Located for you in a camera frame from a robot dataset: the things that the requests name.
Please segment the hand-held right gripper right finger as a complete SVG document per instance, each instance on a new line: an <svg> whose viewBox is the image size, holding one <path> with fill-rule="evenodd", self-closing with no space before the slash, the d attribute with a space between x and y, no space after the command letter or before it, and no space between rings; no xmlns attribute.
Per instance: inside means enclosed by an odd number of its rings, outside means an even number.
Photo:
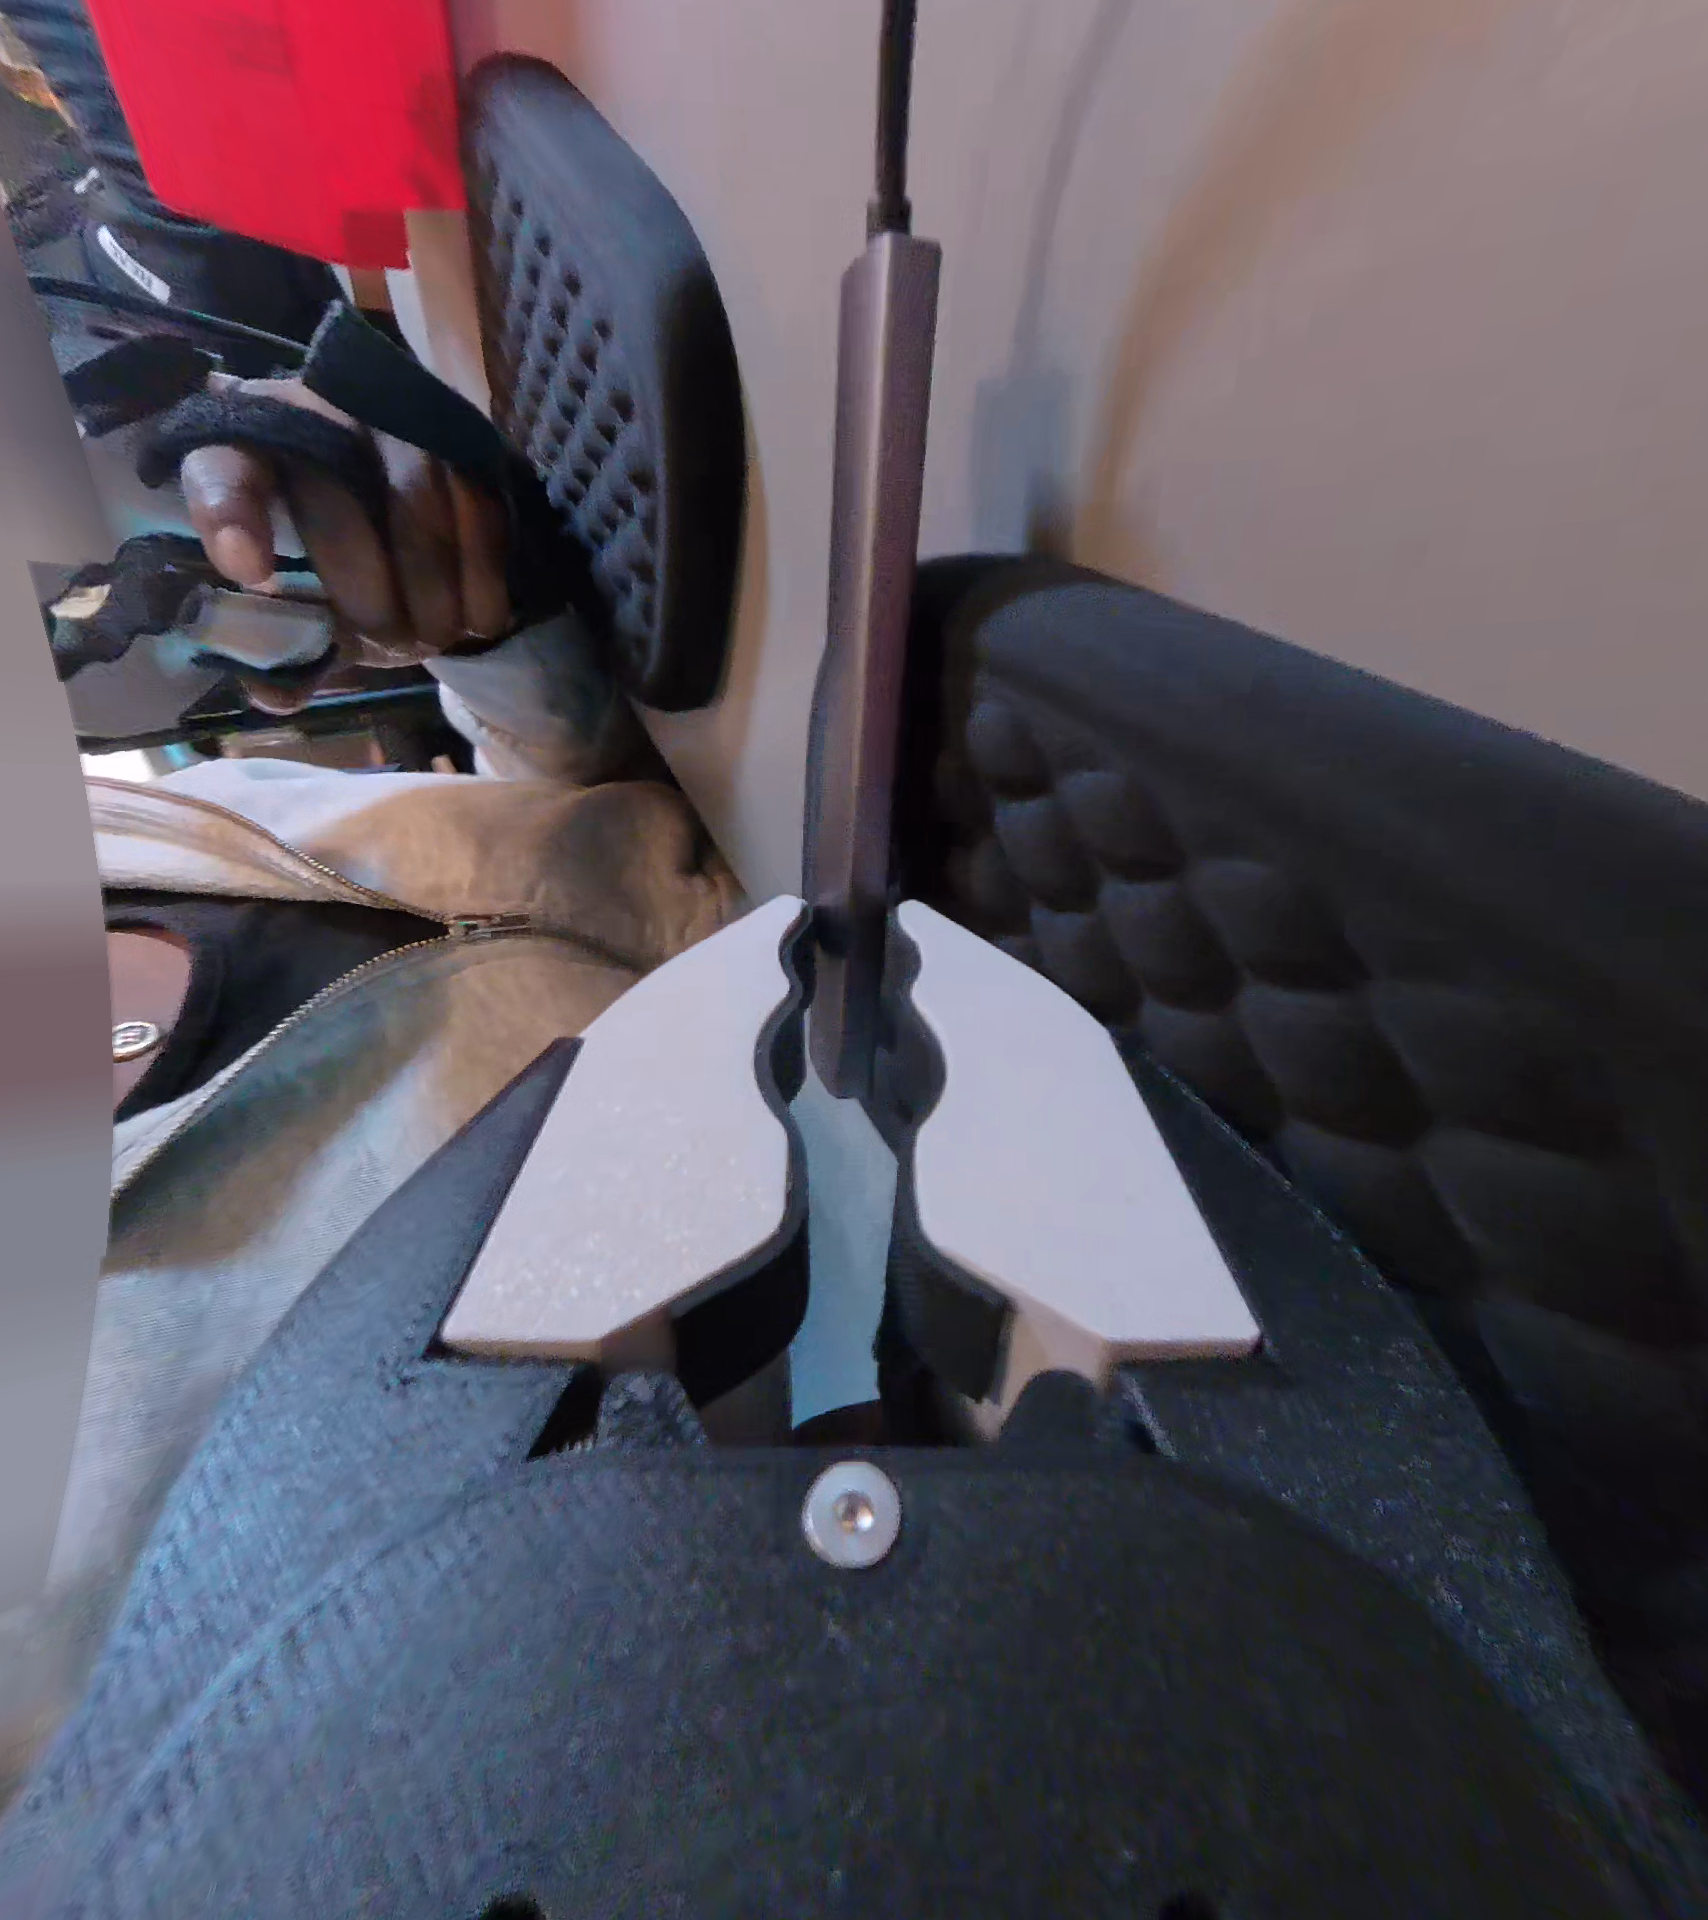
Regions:
<svg viewBox="0 0 1708 1920"><path fill-rule="evenodd" d="M915 1355L972 1412L1032 1380L1259 1351L1263 1326L1106 1025L925 901L888 941L895 1250Z"/></svg>

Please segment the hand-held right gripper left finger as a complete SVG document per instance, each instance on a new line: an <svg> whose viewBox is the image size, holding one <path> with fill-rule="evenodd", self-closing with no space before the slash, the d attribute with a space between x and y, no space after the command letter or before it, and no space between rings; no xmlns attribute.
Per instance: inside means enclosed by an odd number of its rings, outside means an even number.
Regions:
<svg viewBox="0 0 1708 1920"><path fill-rule="evenodd" d="M679 1312L793 1242L776 1037L805 1006L786 893L682 950L580 1036L439 1342L487 1359L667 1370Z"/></svg>

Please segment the grey usb hub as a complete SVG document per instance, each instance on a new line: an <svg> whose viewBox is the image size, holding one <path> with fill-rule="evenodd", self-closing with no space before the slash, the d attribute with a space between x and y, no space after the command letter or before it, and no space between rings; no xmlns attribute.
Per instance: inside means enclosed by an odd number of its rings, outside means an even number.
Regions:
<svg viewBox="0 0 1708 1920"><path fill-rule="evenodd" d="M879 1045L939 278L937 242L879 231L841 282L827 605L803 825L816 938L810 1055L834 1098L870 1094Z"/></svg>

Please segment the person's left hand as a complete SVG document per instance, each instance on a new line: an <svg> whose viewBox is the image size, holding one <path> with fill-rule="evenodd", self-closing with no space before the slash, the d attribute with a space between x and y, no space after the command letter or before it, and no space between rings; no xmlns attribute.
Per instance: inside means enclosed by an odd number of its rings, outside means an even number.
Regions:
<svg viewBox="0 0 1708 1920"><path fill-rule="evenodd" d="M311 461L273 468L233 444L183 459L194 536L233 585L276 585L276 538L291 532L334 609L337 661L276 681L243 676L248 701L292 714L357 668L400 669L507 639L516 627L500 503L431 454L374 437L387 475L384 520Z"/></svg>

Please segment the person's grey hoodie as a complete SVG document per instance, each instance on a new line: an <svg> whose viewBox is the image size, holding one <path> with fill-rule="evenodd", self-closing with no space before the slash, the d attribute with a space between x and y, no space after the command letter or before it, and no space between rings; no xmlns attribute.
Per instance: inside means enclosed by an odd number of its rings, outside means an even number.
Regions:
<svg viewBox="0 0 1708 1920"><path fill-rule="evenodd" d="M413 925L112 1123L89 1383L38 1604L80 1639L226 1388L346 1242L550 1044L743 907L659 781L243 759L86 788L119 905L371 907Z"/></svg>

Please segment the person's black shirt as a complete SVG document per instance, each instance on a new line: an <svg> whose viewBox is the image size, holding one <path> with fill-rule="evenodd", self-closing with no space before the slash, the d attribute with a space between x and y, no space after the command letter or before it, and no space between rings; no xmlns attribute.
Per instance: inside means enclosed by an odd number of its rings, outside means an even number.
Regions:
<svg viewBox="0 0 1708 1920"><path fill-rule="evenodd" d="M121 1121L194 1092L365 963L447 936L359 904L131 887L101 901Z"/></svg>

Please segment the red box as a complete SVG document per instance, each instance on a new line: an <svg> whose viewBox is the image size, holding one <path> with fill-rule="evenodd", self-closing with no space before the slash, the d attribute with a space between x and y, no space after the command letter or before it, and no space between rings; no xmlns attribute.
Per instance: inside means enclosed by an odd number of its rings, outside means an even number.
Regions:
<svg viewBox="0 0 1708 1920"><path fill-rule="evenodd" d="M410 261L410 213L463 213L444 1L95 1L152 193L354 270Z"/></svg>

